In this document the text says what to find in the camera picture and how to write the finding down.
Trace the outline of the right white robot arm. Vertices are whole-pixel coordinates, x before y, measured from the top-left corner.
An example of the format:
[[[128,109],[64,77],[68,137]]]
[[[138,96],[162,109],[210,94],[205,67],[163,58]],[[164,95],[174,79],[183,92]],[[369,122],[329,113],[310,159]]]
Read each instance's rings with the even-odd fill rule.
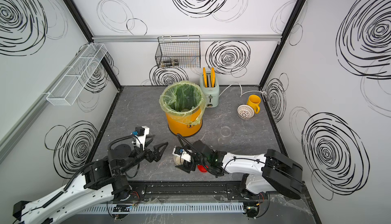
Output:
[[[291,199],[301,197],[302,166],[276,150],[268,149],[259,155],[238,155],[213,150],[200,140],[190,143],[180,134],[177,139],[180,146],[174,148],[173,155],[179,158],[177,168],[184,172],[190,173],[202,166],[216,178],[241,173],[244,188],[250,193],[275,190]]]

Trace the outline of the red jar lid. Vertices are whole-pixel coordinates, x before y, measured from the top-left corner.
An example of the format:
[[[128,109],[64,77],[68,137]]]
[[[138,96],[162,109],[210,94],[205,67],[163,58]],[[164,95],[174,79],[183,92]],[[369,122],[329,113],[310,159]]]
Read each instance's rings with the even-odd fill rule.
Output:
[[[207,169],[206,169],[204,166],[202,166],[202,165],[197,165],[197,167],[198,167],[198,169],[199,169],[200,172],[202,172],[202,173],[207,173]]]

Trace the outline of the yellow trash bin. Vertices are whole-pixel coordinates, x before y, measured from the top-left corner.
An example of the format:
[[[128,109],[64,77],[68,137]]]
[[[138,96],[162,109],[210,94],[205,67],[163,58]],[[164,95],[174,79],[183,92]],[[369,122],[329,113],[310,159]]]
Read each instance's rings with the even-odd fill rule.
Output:
[[[173,134],[181,134],[183,137],[190,137],[197,134],[203,125],[200,114],[200,109],[185,117],[166,113],[169,130]]]

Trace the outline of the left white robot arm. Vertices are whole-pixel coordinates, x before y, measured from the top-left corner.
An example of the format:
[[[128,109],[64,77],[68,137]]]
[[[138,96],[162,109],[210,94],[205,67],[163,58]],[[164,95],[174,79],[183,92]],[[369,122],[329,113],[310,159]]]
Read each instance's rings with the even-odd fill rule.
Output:
[[[132,196],[140,201],[126,173],[143,160],[160,161],[168,143],[142,144],[134,133],[109,143],[106,157],[85,164],[77,170],[67,184],[36,201],[14,204],[16,224],[55,224],[91,207],[108,201],[128,201]]]

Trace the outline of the cream jar lid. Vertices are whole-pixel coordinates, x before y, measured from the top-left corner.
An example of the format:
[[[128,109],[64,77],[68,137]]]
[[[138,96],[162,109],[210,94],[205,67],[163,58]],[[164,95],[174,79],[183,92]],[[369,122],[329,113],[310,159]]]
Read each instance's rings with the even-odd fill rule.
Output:
[[[173,154],[173,161],[176,166],[182,166],[185,160],[182,158],[182,155]]]

